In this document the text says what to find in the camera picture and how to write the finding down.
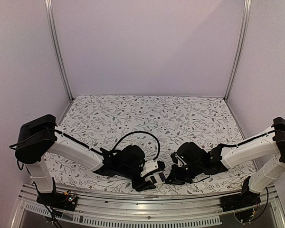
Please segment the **white remote control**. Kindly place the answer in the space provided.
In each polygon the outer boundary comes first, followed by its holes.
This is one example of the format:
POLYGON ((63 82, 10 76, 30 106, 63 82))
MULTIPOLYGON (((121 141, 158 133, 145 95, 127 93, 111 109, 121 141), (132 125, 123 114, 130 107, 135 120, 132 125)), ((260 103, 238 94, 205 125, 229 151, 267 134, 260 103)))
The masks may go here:
POLYGON ((151 181, 155 186, 159 186, 159 185, 162 185, 165 183, 165 181, 162 181, 159 177, 159 174, 160 173, 163 173, 164 172, 157 172, 157 173, 154 173, 152 175, 149 175, 145 178, 146 181, 151 181))

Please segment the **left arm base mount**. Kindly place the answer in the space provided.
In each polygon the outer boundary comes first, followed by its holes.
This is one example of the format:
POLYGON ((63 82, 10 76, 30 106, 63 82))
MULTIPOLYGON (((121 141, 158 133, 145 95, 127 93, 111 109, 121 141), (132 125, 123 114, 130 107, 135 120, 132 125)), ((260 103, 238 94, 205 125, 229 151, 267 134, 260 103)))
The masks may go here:
POLYGON ((75 211, 78 201, 78 195, 67 191, 65 193, 59 193, 53 191, 52 193, 40 193, 38 192, 37 203, 43 204, 55 209, 62 209, 67 211, 75 211))

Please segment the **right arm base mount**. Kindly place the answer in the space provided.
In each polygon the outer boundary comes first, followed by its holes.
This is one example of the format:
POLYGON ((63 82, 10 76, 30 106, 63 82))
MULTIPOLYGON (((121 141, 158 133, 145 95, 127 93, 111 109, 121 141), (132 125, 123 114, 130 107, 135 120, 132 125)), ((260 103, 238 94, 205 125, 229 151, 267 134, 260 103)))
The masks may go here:
MULTIPOLYGON (((220 207, 224 212, 242 209, 254 205, 258 206, 258 204, 261 202, 260 193, 253 193, 250 191, 249 180, 250 176, 244 180, 240 193, 219 198, 220 207)), ((255 214, 255 209, 249 209, 247 211, 240 211, 235 213, 235 217, 239 222, 247 223, 253 220, 255 214)))

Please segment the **purple AAA battery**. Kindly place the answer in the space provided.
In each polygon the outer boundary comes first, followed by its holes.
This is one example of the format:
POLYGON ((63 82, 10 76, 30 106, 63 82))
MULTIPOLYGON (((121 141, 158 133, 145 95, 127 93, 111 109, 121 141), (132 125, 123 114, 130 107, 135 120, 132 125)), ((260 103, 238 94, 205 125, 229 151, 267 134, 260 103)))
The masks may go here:
POLYGON ((163 173, 160 173, 160 174, 159 174, 159 177, 160 177, 160 179, 161 179, 162 181, 165 181, 165 175, 164 175, 163 173))

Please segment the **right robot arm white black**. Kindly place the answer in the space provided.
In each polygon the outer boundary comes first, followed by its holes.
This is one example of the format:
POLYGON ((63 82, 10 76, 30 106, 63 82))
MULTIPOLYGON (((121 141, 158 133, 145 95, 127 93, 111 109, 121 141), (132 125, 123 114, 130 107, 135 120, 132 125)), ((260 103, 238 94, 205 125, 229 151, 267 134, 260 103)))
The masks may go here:
POLYGON ((236 197, 240 207, 251 203, 269 184, 285 172, 285 119, 277 117, 263 132, 233 145, 218 144, 209 152, 194 142, 185 142, 171 154, 173 165, 167 184, 192 184, 200 175, 216 175, 244 162, 271 155, 256 173, 243 183, 243 191, 236 197))

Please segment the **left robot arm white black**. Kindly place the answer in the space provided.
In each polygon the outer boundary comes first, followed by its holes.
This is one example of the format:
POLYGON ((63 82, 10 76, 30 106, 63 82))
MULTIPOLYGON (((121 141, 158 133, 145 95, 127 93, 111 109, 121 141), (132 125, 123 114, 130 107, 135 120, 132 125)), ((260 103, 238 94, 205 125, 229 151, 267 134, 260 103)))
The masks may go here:
POLYGON ((155 184, 146 177, 158 169, 156 160, 146 161, 145 153, 137 145, 122 150, 104 148, 96 150, 65 133, 56 124, 55 116, 47 114, 21 126, 18 141, 9 146, 15 151, 18 162, 23 163, 35 182, 43 199, 50 206, 57 206, 61 196, 55 191, 54 180, 44 160, 45 153, 53 153, 83 165, 88 170, 102 175, 115 175, 131 180, 136 191, 155 189, 155 184))

